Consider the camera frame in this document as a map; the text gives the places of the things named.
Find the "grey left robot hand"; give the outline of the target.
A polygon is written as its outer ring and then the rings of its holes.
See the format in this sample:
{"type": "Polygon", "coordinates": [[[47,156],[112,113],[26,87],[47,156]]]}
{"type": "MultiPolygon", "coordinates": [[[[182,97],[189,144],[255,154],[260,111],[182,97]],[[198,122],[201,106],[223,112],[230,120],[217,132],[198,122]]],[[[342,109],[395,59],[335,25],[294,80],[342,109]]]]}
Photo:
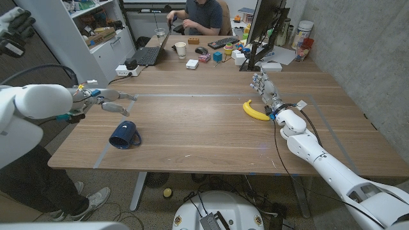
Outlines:
{"type": "Polygon", "coordinates": [[[84,119],[84,110],[94,104],[100,105],[105,111],[117,112],[128,117],[129,112],[122,105],[114,103],[114,101],[119,99],[137,100],[137,95],[130,95],[113,89],[68,88],[68,90],[73,93],[73,104],[68,112],[69,118],[67,119],[69,123],[78,123],[84,119]]]}

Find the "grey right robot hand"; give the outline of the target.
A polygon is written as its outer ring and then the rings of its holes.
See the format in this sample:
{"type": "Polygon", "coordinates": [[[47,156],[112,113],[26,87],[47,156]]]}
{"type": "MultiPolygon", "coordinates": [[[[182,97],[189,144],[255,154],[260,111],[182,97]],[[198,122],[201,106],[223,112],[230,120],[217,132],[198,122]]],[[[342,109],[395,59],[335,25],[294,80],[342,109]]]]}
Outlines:
{"type": "Polygon", "coordinates": [[[278,89],[274,86],[266,73],[262,73],[261,75],[255,73],[252,76],[252,81],[251,87],[259,93],[265,105],[271,108],[274,116],[285,108],[278,89]]]}

